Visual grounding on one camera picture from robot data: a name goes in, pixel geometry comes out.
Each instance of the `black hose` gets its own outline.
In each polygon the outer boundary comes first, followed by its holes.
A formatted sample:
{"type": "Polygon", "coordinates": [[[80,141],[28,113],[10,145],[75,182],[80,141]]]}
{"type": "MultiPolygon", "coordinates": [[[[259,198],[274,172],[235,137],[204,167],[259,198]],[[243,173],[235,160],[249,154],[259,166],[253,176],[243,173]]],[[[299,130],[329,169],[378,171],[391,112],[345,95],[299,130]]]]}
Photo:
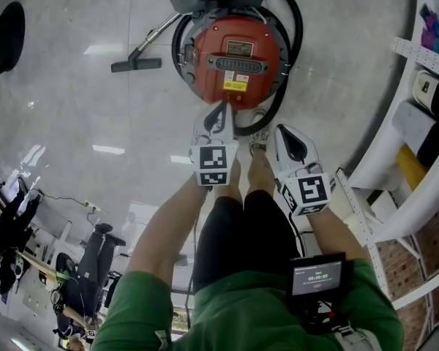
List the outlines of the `black hose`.
{"type": "MultiPolygon", "coordinates": [[[[299,51],[301,50],[302,34],[303,34],[304,26],[302,23],[301,11],[299,10],[296,1],[286,0],[286,2],[288,3],[291,9],[291,12],[293,14],[294,24],[295,24],[294,41],[293,41],[293,45],[291,46],[290,46],[290,40],[288,38],[288,33],[286,32],[285,27],[278,20],[278,18],[276,18],[271,12],[269,12],[264,7],[259,8],[259,12],[264,16],[272,17],[277,22],[277,30],[283,36],[283,39],[285,40],[285,43],[288,46],[289,65],[290,65],[289,70],[291,70],[293,65],[296,63],[296,59],[298,58],[299,51]]],[[[174,31],[173,41],[171,45],[171,55],[173,58],[174,67],[176,68],[177,72],[181,77],[182,77],[182,73],[181,73],[181,67],[179,65],[179,54],[181,52],[182,34],[184,33],[185,28],[187,27],[187,25],[191,20],[192,20],[191,15],[185,15],[181,19],[181,21],[176,27],[176,30],[174,31]]],[[[288,75],[285,76],[285,79],[283,80],[282,84],[277,89],[273,102],[270,108],[265,113],[265,115],[258,122],[248,127],[239,127],[236,124],[234,124],[235,133],[239,136],[247,136],[254,134],[257,131],[266,127],[277,114],[279,107],[281,107],[282,101],[285,98],[287,87],[288,87],[288,75]]]]}

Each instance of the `vacuum cleaner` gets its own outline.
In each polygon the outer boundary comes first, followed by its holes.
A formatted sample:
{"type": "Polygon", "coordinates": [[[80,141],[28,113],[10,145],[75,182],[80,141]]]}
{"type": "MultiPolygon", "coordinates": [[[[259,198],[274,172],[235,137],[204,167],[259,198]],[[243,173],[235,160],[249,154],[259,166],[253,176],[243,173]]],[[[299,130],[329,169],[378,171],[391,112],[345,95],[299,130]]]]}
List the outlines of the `vacuum cleaner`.
{"type": "Polygon", "coordinates": [[[248,127],[234,123],[238,136],[264,128],[277,114],[288,86],[288,75],[302,44],[303,23],[298,4],[286,0],[293,14],[295,37],[265,7],[263,0],[170,0],[176,13],[129,55],[112,64],[112,72],[156,69],[160,58],[140,58],[167,27],[176,22],[171,53],[174,67],[203,101],[229,102],[236,112],[250,110],[274,96],[262,117],[248,127]]]}

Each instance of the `floor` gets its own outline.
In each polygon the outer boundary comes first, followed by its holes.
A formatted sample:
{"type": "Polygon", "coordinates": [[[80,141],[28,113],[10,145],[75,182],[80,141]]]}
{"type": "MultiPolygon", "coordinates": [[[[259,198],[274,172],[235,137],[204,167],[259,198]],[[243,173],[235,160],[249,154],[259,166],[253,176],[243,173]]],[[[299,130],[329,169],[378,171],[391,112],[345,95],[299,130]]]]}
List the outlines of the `floor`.
{"type": "MultiPolygon", "coordinates": [[[[11,1],[0,0],[0,12],[11,1]]],[[[88,200],[102,209],[90,219],[111,223],[131,246],[192,173],[176,156],[187,156],[193,121],[205,107],[170,62],[173,28],[146,51],[162,58],[162,69],[110,73],[110,64],[171,13],[168,0],[18,1],[26,12],[25,47],[17,67],[0,77],[5,192],[13,196],[21,175],[54,197],[88,200]]],[[[389,45],[405,24],[408,0],[297,2],[304,42],[274,123],[311,137],[332,175],[381,103],[396,59],[389,45]]],[[[289,28],[282,1],[266,5],[289,28]]],[[[245,172],[245,145],[239,159],[245,172]]],[[[203,214],[211,204],[209,198],[203,214]]],[[[92,231],[88,212],[71,200],[46,199],[37,223],[58,235],[72,221],[70,240],[78,245],[92,231]]]]}

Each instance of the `person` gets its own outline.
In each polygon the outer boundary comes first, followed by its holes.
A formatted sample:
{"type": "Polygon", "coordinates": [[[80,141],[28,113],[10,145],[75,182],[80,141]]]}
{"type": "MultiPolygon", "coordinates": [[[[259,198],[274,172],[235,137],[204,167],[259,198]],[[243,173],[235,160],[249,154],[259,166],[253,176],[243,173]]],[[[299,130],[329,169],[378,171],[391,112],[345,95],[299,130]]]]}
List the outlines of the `person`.
{"type": "MultiPolygon", "coordinates": [[[[250,138],[253,159],[245,199],[237,160],[230,184],[214,189],[216,201],[201,230],[192,273],[195,307],[188,332],[170,339],[170,286],[174,263],[208,191],[197,185],[195,175],[161,205],[143,231],[94,351],[342,349],[332,333],[308,334],[286,305],[286,267],[298,251],[290,224],[273,199],[267,137],[265,129],[250,138]]],[[[375,334],[382,350],[401,350],[397,313],[351,231],[329,208],[308,218],[322,253],[345,252],[353,262],[349,289],[333,310],[353,328],[375,334]]]]}
{"type": "Polygon", "coordinates": [[[0,215],[0,295],[8,293],[15,283],[16,251],[23,252],[33,229],[29,223],[42,202],[39,194],[30,199],[26,210],[17,216],[18,209],[28,193],[24,180],[18,177],[19,190],[0,215]]]}
{"type": "Polygon", "coordinates": [[[63,301],[63,308],[54,306],[58,330],[63,337],[72,339],[74,347],[79,345],[80,337],[86,335],[86,329],[97,329],[97,310],[114,249],[125,246],[125,241],[108,234],[112,229],[109,224],[95,226],[77,271],[70,272],[58,289],[63,301]]]}

